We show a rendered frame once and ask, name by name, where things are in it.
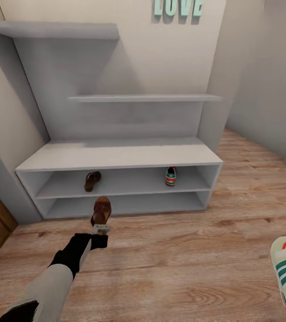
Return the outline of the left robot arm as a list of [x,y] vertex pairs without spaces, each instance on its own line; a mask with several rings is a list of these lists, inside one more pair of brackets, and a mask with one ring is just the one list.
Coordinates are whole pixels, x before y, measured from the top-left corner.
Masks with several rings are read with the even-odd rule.
[[75,274],[90,250],[107,247],[109,225],[94,225],[92,233],[75,233],[50,266],[2,314],[0,322],[58,322]]

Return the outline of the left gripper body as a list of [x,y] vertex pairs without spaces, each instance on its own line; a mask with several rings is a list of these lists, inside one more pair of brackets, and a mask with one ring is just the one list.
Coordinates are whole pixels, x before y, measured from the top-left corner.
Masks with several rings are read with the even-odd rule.
[[94,246],[93,249],[90,250],[94,250],[96,248],[106,248],[107,247],[107,240],[108,240],[108,236],[107,235],[91,235],[91,236],[95,236],[95,240],[96,240],[96,244]]

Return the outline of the sandal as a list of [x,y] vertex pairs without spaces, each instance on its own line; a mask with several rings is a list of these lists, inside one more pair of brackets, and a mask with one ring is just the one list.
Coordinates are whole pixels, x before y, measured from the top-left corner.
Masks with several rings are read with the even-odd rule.
[[[94,214],[91,217],[92,227],[94,225],[106,225],[108,218],[111,216],[111,204],[107,197],[101,196],[95,202]],[[106,235],[107,232],[100,232],[100,235]]]
[[94,183],[100,181],[101,173],[99,171],[92,172],[89,177],[86,179],[86,184],[84,185],[86,192],[91,192],[94,187]]

